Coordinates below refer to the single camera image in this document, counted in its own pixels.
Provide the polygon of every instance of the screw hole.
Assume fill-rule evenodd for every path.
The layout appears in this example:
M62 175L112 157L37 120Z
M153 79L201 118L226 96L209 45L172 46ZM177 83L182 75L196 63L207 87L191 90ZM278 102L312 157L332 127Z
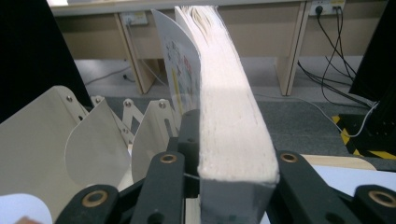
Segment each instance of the screw hole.
M177 157L171 154L166 154L161 157L161 162L163 163L172 163L177 160Z
M396 207L396 198L393 195L390 195L386 192L379 191L379 190L371 190L369 192L369 196L373 201L375 201L376 203L379 203L383 206L386 206L389 208Z
M166 103L160 102L160 103L159 103L159 107L160 107L161 109L165 109L165 108L166 108Z
M107 196L107 192L102 189L93 191L82 199L82 205L85 207L96 207L104 203L107 200Z
M297 162L297 157L293 154L290 153L282 153L280 155L280 158L282 159L282 161L286 161L286 162Z

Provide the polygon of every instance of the desk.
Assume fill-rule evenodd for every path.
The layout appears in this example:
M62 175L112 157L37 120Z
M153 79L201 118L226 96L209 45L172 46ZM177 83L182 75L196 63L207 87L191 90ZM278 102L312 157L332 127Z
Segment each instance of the desk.
M275 70L282 94L290 95L299 56L331 55L316 17L308 17L311 1L304 0L181 0L101 1L51 10L75 59L128 60L140 93L146 93L161 69L162 52L150 9L174 18L179 5L217 5L241 57L276 57ZM363 55L386 2L348 0L344 8L345 55ZM126 25L121 12L146 11L147 25ZM337 35L335 16L323 16L329 36Z
M368 161L355 157L334 157L334 156L317 156L302 155L311 165L344 167L351 169L376 170Z

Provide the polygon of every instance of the yellow and black tape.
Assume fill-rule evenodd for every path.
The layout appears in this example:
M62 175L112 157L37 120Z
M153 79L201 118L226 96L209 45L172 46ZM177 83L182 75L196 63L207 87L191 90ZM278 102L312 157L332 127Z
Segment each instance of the yellow and black tape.
M350 137L348 137L349 133L345 129L343 122L340 122L340 117L334 116L332 117L332 120L342 130L342 132L340 133L341 138L343 139L343 143L344 145L346 145L346 149L350 154L363 157L376 157L382 159L396 160L395 151L362 150L356 148L353 144L353 141L351 141Z

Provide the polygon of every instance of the book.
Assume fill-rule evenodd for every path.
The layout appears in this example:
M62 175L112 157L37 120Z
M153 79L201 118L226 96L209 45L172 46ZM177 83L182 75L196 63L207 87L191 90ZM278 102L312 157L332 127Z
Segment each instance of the book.
M175 21L152 13L175 110L200 109L201 223L260 223L276 154L217 7L175 7Z

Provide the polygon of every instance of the black panel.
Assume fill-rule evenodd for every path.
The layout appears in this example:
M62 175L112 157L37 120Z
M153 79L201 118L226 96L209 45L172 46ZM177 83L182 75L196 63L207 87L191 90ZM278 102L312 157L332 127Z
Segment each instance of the black panel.
M92 107L46 0L0 3L0 122L55 85Z
M350 93L380 101L396 80L396 2L388 1Z

